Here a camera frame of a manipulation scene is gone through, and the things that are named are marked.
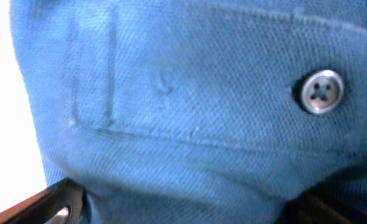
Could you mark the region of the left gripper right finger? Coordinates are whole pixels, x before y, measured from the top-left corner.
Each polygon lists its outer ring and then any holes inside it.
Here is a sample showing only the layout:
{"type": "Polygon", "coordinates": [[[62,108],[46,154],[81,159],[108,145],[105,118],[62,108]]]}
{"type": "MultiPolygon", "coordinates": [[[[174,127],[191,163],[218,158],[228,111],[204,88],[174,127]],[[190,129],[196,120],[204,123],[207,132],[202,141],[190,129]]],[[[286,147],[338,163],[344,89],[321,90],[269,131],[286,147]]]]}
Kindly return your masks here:
{"type": "Polygon", "coordinates": [[[367,224],[367,214],[310,190],[288,202],[275,224],[367,224]]]}

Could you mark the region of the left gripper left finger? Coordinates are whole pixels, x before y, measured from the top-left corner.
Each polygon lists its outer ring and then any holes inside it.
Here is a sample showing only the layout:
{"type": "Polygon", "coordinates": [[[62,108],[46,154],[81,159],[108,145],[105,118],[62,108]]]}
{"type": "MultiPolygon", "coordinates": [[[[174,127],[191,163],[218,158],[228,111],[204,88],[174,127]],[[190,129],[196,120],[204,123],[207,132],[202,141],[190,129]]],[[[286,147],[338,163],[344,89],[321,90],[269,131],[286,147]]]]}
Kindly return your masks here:
{"type": "Polygon", "coordinates": [[[0,224],[76,224],[82,219],[84,189],[63,179],[0,213],[0,224]]]}

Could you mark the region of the dark blue polo shirt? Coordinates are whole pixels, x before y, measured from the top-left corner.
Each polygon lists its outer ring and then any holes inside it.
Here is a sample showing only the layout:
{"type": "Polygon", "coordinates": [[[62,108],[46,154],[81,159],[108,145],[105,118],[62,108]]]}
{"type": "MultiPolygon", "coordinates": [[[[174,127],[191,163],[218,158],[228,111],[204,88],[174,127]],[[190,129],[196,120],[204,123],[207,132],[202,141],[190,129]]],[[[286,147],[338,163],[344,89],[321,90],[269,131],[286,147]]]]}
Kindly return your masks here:
{"type": "Polygon", "coordinates": [[[367,215],[367,1],[12,1],[45,178],[85,223],[367,215]]]}

